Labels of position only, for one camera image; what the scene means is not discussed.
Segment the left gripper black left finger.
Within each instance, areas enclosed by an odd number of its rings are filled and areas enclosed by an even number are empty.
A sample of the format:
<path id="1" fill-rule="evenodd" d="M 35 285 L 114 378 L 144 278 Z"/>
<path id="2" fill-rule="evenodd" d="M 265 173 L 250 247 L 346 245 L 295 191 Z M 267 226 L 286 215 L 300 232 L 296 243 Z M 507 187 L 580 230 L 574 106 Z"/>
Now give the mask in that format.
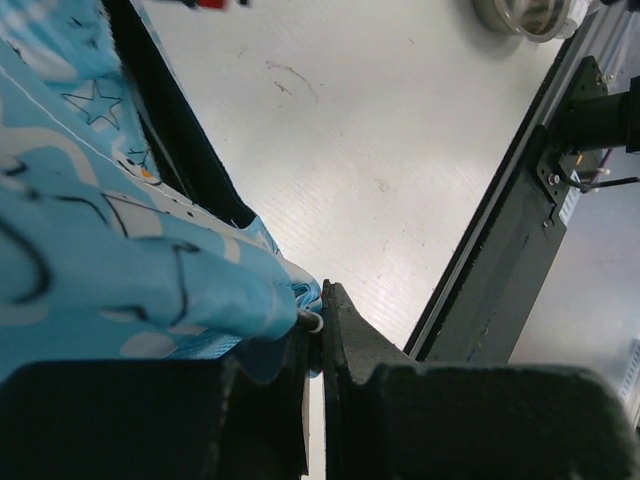
<path id="1" fill-rule="evenodd" d="M 5 479 L 298 479 L 308 350 L 294 330 L 217 360 L 41 361 L 1 385 Z"/>

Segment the stainless steel pet bowl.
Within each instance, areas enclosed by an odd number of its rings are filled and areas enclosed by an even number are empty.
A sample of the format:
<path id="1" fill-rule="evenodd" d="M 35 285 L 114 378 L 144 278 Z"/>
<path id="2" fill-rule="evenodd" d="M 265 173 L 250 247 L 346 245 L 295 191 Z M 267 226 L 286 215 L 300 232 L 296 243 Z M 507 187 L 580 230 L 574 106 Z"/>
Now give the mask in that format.
<path id="1" fill-rule="evenodd" d="M 565 0 L 472 0 L 480 22 L 489 31 L 519 36 L 534 43 L 552 40 L 568 18 Z"/>

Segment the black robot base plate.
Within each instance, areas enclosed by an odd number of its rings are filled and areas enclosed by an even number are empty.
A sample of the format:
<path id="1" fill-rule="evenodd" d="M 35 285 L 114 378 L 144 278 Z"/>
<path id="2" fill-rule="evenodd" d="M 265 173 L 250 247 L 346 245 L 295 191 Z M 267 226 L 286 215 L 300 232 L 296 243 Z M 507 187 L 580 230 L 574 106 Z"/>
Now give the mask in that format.
<path id="1" fill-rule="evenodd" d="M 563 43 L 405 346 L 427 362 L 510 358 L 566 234 L 570 201 L 601 187 L 609 149 L 639 149 L 639 89 L 612 93 L 623 29 Z"/>

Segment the blue patterned pet tent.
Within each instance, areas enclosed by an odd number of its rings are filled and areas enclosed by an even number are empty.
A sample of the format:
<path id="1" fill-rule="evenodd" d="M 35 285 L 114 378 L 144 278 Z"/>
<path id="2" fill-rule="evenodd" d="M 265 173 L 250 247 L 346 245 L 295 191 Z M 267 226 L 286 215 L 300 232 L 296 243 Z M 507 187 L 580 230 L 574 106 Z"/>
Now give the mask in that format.
<path id="1" fill-rule="evenodd" d="M 139 1 L 1 5 L 1 374 L 215 359 L 316 280 L 238 195 Z"/>

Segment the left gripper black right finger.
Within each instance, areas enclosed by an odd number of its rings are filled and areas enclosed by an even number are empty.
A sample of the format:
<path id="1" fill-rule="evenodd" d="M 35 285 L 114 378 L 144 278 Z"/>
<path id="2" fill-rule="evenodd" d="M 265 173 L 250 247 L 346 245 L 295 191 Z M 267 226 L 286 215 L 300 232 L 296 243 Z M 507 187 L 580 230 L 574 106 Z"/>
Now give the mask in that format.
<path id="1" fill-rule="evenodd" d="M 420 363 L 322 292 L 330 479 L 635 479 L 639 439 L 611 387 L 560 365 Z"/>

